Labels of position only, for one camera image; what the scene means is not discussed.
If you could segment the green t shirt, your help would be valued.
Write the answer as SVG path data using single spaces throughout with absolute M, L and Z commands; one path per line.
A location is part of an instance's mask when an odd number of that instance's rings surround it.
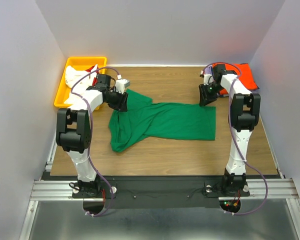
M 216 108 L 178 102 L 154 103 L 152 98 L 127 90 L 127 111 L 113 111 L 109 120 L 112 151 L 120 153 L 148 138 L 213 141 Z

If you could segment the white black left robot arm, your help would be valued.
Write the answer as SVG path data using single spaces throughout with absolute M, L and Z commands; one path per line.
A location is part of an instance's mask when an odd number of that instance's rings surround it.
M 103 103 L 118 112 L 126 112 L 130 81 L 117 77 L 114 86 L 110 75 L 98 74 L 97 82 L 88 86 L 68 108 L 57 111 L 56 144 L 71 158 L 77 182 L 70 183 L 73 198 L 96 198 L 101 194 L 101 177 L 94 169 L 90 147 L 92 141 L 92 112 Z

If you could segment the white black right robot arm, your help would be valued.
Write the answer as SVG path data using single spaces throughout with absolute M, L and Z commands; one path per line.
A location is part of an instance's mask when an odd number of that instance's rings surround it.
M 259 123 L 261 96 L 247 89 L 240 81 L 240 69 L 228 70 L 225 62 L 214 62 L 211 73 L 204 68 L 200 72 L 203 83 L 199 85 L 199 105 L 206 106 L 219 97 L 219 92 L 228 92 L 228 124 L 231 134 L 229 159 L 220 182 L 220 191 L 232 195 L 246 185 L 247 151 L 253 130 Z

